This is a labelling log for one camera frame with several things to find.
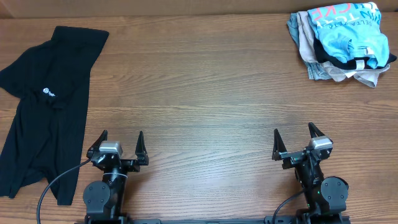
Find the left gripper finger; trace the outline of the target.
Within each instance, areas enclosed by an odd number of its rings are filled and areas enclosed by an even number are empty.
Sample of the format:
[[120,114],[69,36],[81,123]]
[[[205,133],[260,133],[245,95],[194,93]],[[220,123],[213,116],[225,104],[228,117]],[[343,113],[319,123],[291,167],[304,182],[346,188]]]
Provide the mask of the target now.
[[135,155],[137,156],[138,161],[146,161],[147,160],[147,151],[144,143],[144,133],[140,131],[139,137],[137,139]]
[[108,138],[108,131],[104,130],[99,138],[91,145],[91,147],[88,149],[88,152],[92,151],[98,151],[100,148],[100,145],[103,141],[106,141]]

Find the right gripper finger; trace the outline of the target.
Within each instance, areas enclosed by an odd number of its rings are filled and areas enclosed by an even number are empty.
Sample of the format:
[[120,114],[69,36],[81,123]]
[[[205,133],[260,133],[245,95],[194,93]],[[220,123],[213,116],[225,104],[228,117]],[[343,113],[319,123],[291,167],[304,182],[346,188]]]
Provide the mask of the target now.
[[324,136],[325,134],[323,132],[321,132],[313,122],[309,122],[308,124],[308,128],[310,131],[310,136],[311,138],[317,138],[317,137],[321,137]]
[[285,148],[285,144],[280,136],[278,129],[274,130],[274,146],[272,150],[273,156],[280,156],[281,154],[285,154],[287,152]]

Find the black t-shirt with logo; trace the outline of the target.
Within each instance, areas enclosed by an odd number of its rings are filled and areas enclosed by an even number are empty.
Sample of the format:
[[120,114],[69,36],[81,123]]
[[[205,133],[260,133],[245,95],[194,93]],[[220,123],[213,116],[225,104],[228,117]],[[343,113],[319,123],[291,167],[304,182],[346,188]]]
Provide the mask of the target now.
[[1,88],[19,99],[1,152],[1,195],[46,179],[59,205],[71,205],[85,136],[90,73],[105,30],[58,26],[1,71]]

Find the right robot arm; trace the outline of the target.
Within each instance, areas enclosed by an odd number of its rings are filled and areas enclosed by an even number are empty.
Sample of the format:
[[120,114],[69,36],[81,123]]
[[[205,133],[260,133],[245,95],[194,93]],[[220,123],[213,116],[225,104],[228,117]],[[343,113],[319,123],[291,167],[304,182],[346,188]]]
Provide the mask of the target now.
[[289,223],[349,223],[344,217],[349,185],[337,176],[325,177],[320,167],[321,161],[330,157],[333,141],[321,132],[315,124],[308,124],[310,141],[301,151],[288,152],[278,129],[274,130],[272,159],[282,161],[283,169],[295,169],[295,177],[302,190],[284,200],[274,211],[271,223],[277,223],[281,208],[304,195],[307,208],[298,209]]

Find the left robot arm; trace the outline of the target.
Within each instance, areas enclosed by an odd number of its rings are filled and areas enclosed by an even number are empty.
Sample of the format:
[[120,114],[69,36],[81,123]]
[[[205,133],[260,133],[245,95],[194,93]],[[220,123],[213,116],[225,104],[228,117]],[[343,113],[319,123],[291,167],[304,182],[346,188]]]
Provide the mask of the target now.
[[135,149],[135,159],[123,159],[123,149],[119,141],[109,141],[104,130],[88,149],[88,160],[103,171],[101,181],[87,185],[83,192],[86,205],[85,223],[132,223],[129,215],[123,213],[122,205],[127,175],[139,172],[141,166],[149,164],[143,132],[139,133]]

